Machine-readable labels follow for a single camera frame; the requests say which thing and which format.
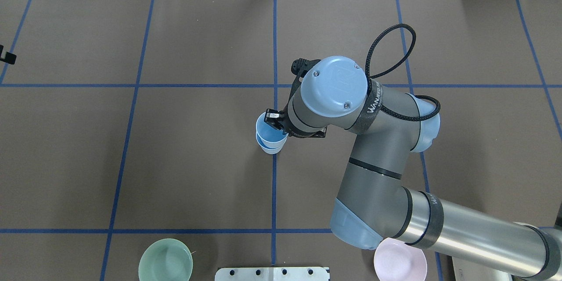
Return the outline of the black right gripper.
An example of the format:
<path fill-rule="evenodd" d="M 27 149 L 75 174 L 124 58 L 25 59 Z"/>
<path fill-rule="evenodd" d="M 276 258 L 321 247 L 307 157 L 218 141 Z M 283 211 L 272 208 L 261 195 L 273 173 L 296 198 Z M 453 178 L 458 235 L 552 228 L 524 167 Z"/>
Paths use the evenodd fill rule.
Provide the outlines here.
<path fill-rule="evenodd" d="M 295 75 L 293 80 L 291 91 L 289 93 L 287 105 L 283 110 L 277 111 L 275 109 L 267 109 L 265 112 L 265 123 L 272 127 L 273 129 L 286 132 L 291 137 L 297 138 L 325 138 L 327 127 L 323 127 L 315 132 L 308 132 L 298 128 L 295 125 L 295 120 L 289 118 L 289 109 L 293 108 L 292 97 L 297 92 L 297 89 L 301 86 L 305 75 L 310 71 L 321 59 L 308 60 L 304 58 L 299 58 L 293 61 L 291 65 L 291 73 Z"/>

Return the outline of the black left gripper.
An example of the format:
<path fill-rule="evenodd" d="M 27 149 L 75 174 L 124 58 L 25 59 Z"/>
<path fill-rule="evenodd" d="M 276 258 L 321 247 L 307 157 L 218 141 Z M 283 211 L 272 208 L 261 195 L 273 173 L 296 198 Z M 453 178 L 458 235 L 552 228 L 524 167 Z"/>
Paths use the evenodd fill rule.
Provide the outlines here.
<path fill-rule="evenodd" d="M 14 65 L 17 61 L 17 55 L 9 51 L 4 51 L 4 45 L 0 45 L 0 61 L 9 65 Z"/>

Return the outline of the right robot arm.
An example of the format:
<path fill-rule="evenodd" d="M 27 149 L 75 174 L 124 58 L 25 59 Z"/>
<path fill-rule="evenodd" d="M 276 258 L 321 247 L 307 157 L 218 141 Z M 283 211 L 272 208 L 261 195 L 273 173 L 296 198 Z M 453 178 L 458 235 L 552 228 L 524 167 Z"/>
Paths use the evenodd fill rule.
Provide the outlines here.
<path fill-rule="evenodd" d="M 440 127 L 429 97 L 381 85 L 344 56 L 293 61 L 287 105 L 263 120 L 289 137 L 323 138 L 337 126 L 356 135 L 331 216 L 331 232 L 360 249 L 385 238 L 500 270 L 528 281 L 561 279 L 561 229 L 494 218 L 401 183 L 410 153 Z"/>

